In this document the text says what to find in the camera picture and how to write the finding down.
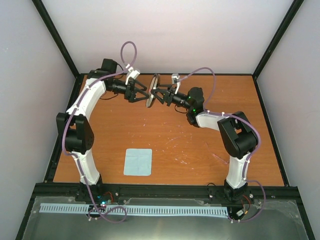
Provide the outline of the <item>plaid glasses case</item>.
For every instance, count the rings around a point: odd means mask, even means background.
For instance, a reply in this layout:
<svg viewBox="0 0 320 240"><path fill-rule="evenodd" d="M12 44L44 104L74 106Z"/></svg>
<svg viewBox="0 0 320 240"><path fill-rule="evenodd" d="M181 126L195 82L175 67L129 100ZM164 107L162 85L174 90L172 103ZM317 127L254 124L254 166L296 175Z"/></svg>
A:
<svg viewBox="0 0 320 240"><path fill-rule="evenodd" d="M156 97L153 94L153 92L159 86L160 78L161 78L161 75L159 73L155 73L152 76L151 83L150 83L149 88L148 88L149 97L146 100L146 104L145 104L147 108L151 108L153 106L155 100L156 100Z"/></svg>

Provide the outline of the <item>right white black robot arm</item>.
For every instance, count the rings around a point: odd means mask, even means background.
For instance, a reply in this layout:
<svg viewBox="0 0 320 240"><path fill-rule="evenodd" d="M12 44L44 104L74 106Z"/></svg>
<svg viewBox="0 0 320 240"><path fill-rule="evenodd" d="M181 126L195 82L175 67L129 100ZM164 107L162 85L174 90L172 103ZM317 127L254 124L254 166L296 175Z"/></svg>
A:
<svg viewBox="0 0 320 240"><path fill-rule="evenodd" d="M259 144L258 134L242 111L233 114L214 113L204 109L202 88L193 87L187 94L178 91L172 84L152 83L150 100L186 109L190 125L219 131L226 152L229 154L229 169L224 181L225 198L239 200L248 186L247 171L251 155Z"/></svg>

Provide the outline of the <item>light blue cleaning cloth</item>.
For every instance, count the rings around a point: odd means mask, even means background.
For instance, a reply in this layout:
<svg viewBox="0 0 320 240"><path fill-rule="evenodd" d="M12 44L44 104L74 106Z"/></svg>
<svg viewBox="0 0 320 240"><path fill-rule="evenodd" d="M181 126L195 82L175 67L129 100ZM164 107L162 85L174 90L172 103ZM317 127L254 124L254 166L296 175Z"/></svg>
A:
<svg viewBox="0 0 320 240"><path fill-rule="evenodd" d="M123 174L147 177L152 173L153 151L150 148L128 148L125 152Z"/></svg>

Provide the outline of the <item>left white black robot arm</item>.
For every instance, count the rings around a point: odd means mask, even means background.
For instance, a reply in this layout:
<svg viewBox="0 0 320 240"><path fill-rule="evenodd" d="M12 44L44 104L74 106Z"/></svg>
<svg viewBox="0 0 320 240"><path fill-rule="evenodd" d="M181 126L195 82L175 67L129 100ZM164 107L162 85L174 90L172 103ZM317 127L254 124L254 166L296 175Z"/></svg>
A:
<svg viewBox="0 0 320 240"><path fill-rule="evenodd" d="M96 104L106 92L122 94L130 103L149 97L147 87L138 81L140 71L127 65L125 79L122 80L117 78L117 65L114 60L105 58L101 68L88 73L85 85L71 107L56 116L62 152L73 158L80 182L89 185L86 195L95 202L101 200L104 195L104 188L97 184L101 175L93 158L95 136L89 123Z"/></svg>

